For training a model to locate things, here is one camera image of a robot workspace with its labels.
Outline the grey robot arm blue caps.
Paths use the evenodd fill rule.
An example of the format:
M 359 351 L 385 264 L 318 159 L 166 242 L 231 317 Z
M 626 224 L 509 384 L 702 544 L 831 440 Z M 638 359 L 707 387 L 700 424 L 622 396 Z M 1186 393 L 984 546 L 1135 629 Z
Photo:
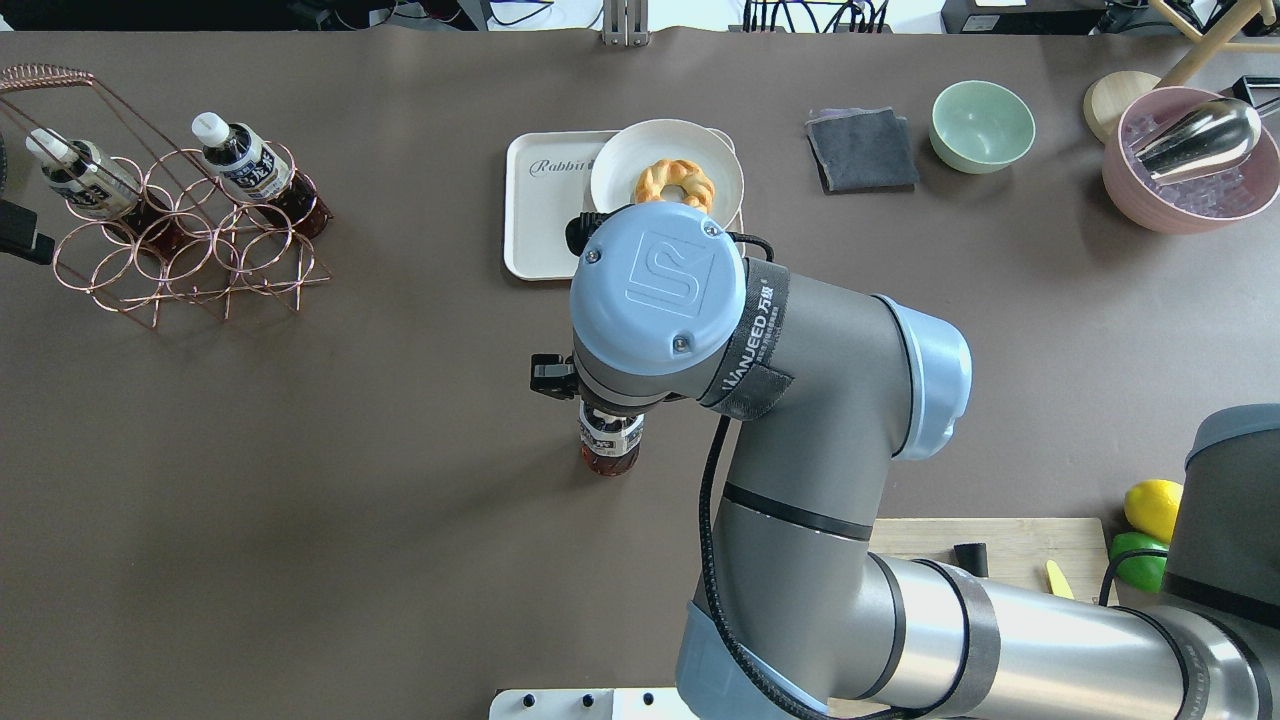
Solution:
M 677 691 L 703 719 L 1275 719 L 1277 405 L 1207 416 L 1147 609 L 1001 585 L 869 548 L 893 460 L 948 442 L 972 355 L 947 322 L 745 258 L 677 202 L 584 213 L 570 359 L 531 387 L 612 416 L 687 397 L 740 421 L 699 495 Z

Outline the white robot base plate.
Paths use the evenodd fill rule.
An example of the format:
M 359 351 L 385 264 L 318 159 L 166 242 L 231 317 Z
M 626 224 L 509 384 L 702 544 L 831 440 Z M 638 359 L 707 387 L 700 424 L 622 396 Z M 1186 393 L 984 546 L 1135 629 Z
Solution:
M 695 719 L 673 687 L 507 689 L 489 719 Z

